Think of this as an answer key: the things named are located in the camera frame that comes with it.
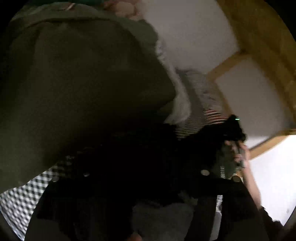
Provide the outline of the person right hand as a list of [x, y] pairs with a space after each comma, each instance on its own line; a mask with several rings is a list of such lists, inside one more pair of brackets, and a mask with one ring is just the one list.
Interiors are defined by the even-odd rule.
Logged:
[[240, 170], [245, 173], [250, 170], [250, 151], [242, 141], [226, 141], [225, 144], [232, 150], [234, 161]]

